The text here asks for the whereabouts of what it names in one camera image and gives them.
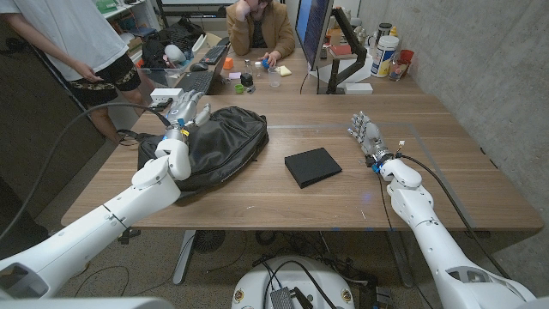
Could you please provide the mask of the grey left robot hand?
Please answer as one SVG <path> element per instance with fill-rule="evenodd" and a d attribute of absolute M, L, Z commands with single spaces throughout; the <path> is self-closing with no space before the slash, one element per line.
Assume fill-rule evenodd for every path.
<path fill-rule="evenodd" d="M 166 115 L 169 125 L 166 127 L 165 139 L 178 139 L 182 141 L 182 133 L 176 129 L 183 129 L 185 126 L 202 126 L 209 121 L 210 107 L 207 103 L 201 112 L 197 111 L 197 103 L 203 97 L 204 92 L 190 90 L 184 92 L 183 96 L 172 104 L 171 110 Z"/>

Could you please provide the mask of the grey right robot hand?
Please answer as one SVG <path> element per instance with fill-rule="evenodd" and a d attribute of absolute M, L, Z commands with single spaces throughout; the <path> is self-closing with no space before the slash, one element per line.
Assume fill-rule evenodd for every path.
<path fill-rule="evenodd" d="M 372 156 L 375 162 L 383 160 L 384 156 L 393 156 L 385 145 L 377 125 L 372 123 L 371 119 L 362 111 L 353 115 L 352 125 L 347 131 L 357 140 L 362 151 L 366 155 Z"/>

